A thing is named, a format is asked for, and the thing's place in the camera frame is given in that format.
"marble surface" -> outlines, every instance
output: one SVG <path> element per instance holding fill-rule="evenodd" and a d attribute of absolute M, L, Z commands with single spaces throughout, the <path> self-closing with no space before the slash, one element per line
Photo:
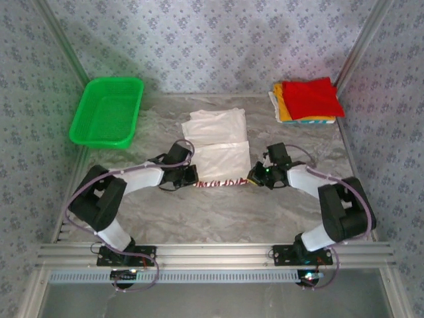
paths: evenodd
<path fill-rule="evenodd" d="M 246 111 L 252 165 L 268 145 L 285 142 L 304 147 L 317 169 L 334 176 L 352 175 L 337 124 L 277 123 L 268 97 L 156 97 L 145 99 L 132 146 L 126 150 L 92 150 L 89 165 L 122 168 L 167 152 L 183 137 L 181 123 L 199 109 Z M 308 161 L 288 149 L 293 161 Z M 175 192 L 146 188 L 126 195 L 118 220 L 137 243 L 292 242 L 294 236 L 321 222 L 319 202 L 286 187 L 270 191 L 252 184 L 232 187 L 185 187 Z M 70 240 L 94 240 L 71 230 Z"/>

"glass panel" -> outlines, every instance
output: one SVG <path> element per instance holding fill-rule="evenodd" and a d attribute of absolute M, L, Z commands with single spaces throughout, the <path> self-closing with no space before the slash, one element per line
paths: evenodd
<path fill-rule="evenodd" d="M 295 284 L 158 284 L 115 293 L 109 284 L 50 284 L 39 318 L 393 317 L 378 270 L 341 270 L 323 290 Z"/>

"folded cloth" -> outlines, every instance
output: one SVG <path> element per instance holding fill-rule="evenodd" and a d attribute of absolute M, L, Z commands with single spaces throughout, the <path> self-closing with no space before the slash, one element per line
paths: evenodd
<path fill-rule="evenodd" d="M 191 163 L 196 165 L 199 181 L 219 181 L 247 178 L 251 169 L 249 141 L 211 144 L 196 148 Z"/>
<path fill-rule="evenodd" d="M 195 147 L 247 141 L 244 109 L 195 111 L 191 120 L 182 123 L 184 137 Z"/>
<path fill-rule="evenodd" d="M 308 82 L 283 81 L 283 98 L 293 120 L 307 116 L 339 116 L 345 112 L 337 100 L 330 78 Z"/>
<path fill-rule="evenodd" d="M 241 185 L 251 168 L 244 109 L 195 111 L 182 123 L 185 139 L 195 146 L 199 186 Z"/>
<path fill-rule="evenodd" d="M 292 116 L 290 116 L 290 113 L 287 110 L 286 103 L 284 102 L 283 85 L 281 83 L 274 84 L 274 95 L 278 100 L 278 116 L 280 121 L 293 121 Z M 320 123 L 334 123 L 335 120 L 335 116 L 306 116 L 300 119 L 300 121 L 307 121 L 308 123 L 311 121 L 319 121 Z"/>

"yellow cloth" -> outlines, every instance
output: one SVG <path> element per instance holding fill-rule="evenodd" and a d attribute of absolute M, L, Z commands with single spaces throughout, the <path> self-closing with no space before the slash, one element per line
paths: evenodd
<path fill-rule="evenodd" d="M 283 85 L 281 83 L 274 84 L 274 95 L 278 100 L 278 109 L 280 111 L 280 120 L 281 121 L 292 121 L 292 116 L 290 116 L 289 111 L 287 110 L 286 103 L 284 103 L 283 98 Z M 308 116 L 298 119 L 298 121 L 335 121 L 335 116 Z"/>

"white cloth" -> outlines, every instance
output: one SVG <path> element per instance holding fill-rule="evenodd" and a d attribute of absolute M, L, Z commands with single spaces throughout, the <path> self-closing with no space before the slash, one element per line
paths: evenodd
<path fill-rule="evenodd" d="M 196 147 L 247 141 L 244 109 L 195 111 L 182 123 L 183 133 Z"/>
<path fill-rule="evenodd" d="M 186 139 L 195 146 L 191 162 L 200 182 L 226 182 L 246 178 L 251 168 L 244 109 L 195 111 L 182 123 Z"/>

